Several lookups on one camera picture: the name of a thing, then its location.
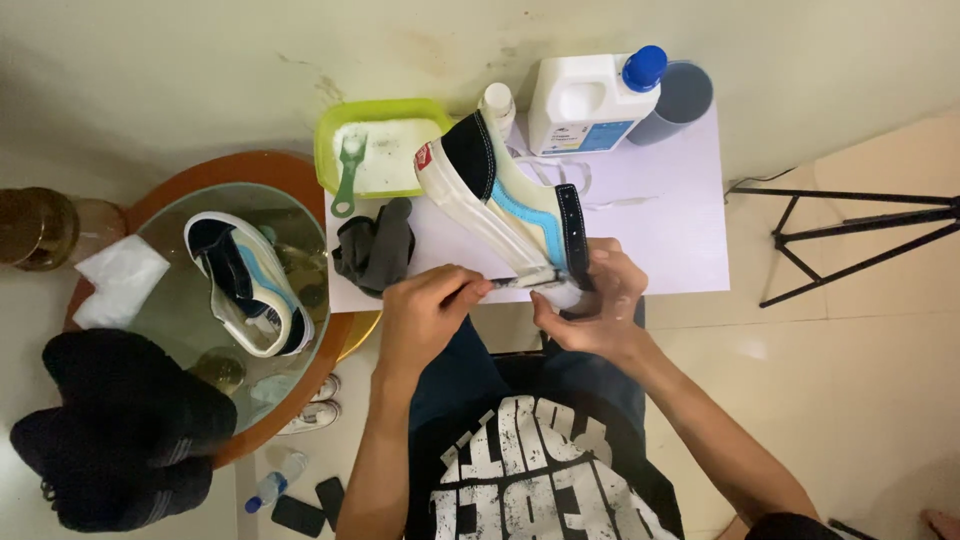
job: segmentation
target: tripod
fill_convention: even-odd
[[[804,273],[813,280],[812,283],[797,287],[789,292],[785,292],[779,296],[771,298],[770,300],[764,300],[760,303],[760,307],[768,307],[772,306],[773,304],[778,304],[784,300],[793,298],[799,294],[803,294],[808,290],[822,287],[827,283],[835,282],[840,278],[844,278],[850,274],[859,272],[864,268],[870,268],[871,266],[881,263],[884,260],[894,258],[897,255],[904,254],[910,250],[915,250],[920,246],[924,246],[936,240],[937,238],[943,238],[950,233],[960,231],[960,197],[926,197],[923,195],[849,193],[846,191],[808,191],[805,189],[763,189],[757,187],[734,187],[730,190],[730,193],[751,193],[755,195],[780,195],[784,197],[790,197],[790,203],[786,206],[786,210],[783,212],[783,217],[780,218],[777,228],[771,233],[771,235],[774,237],[774,247],[777,249],[777,251],[781,252],[784,257],[787,257],[791,262],[796,264],[798,268],[803,270]],[[800,233],[784,234],[782,232],[783,225],[786,224],[787,218],[790,217],[790,212],[793,211],[793,208],[797,205],[797,201],[799,201],[801,197],[809,197],[811,199],[878,201],[881,203],[910,203],[915,205],[935,205],[940,208],[901,213],[888,213],[869,217],[856,217],[853,219],[845,219],[839,225],[821,227],[820,229],[811,229],[810,231],[802,231]],[[919,223],[930,223],[933,221],[944,220],[952,220],[952,223],[937,229],[932,233],[924,234],[915,240],[911,240],[892,250],[883,252],[875,257],[868,258],[862,262],[834,272],[828,276],[820,276],[820,274],[814,272],[812,268],[807,266],[805,262],[800,260],[799,257],[797,257],[786,247],[787,242],[793,242],[796,240],[823,238],[826,236],[837,236],[839,234],[863,233],[864,231],[878,231],[880,229],[890,229],[893,227],[904,227],[907,225],[917,225]]]

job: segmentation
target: blue cap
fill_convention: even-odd
[[[665,69],[666,53],[657,45],[647,45],[623,65],[623,84],[634,92],[649,92],[660,83]]]
[[[248,514],[255,514],[256,511],[260,509],[260,506],[263,506],[263,499],[250,497],[247,499],[247,503],[243,505],[243,509],[247,510]]]

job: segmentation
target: black t-shirt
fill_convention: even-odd
[[[583,392],[512,396],[413,434],[406,538],[534,537],[684,537],[673,485],[613,406]],[[779,537],[838,538],[793,514],[767,516],[748,536]]]

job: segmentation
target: dark pants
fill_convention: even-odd
[[[601,356],[560,350],[547,358],[524,388],[534,392],[580,390],[593,394],[616,407],[643,438],[643,388]],[[495,401],[515,393],[500,376],[493,357],[467,317],[446,348],[420,374],[410,403],[410,431],[466,404]]]

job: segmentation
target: white table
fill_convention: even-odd
[[[524,118],[519,118],[510,137],[513,146],[526,148],[520,135],[524,129]],[[566,158],[590,165],[593,182],[582,197],[583,203],[657,197],[639,206],[584,211],[588,236],[617,238],[623,251],[650,276],[648,294],[730,289],[715,106],[696,124],[658,144],[639,147],[624,140],[612,152]],[[568,174],[577,184],[579,174]],[[332,200],[327,193],[326,239],[330,252],[340,245],[337,230],[347,221],[330,213]],[[353,215],[375,218],[386,202],[357,200]],[[413,206],[410,226],[417,237],[417,248],[410,261],[410,275],[448,262],[488,278],[516,275],[486,244],[446,217],[428,198],[415,197]],[[329,263],[333,312],[382,308],[381,301],[336,274],[332,258]],[[501,289],[484,302],[529,300],[526,290]]]

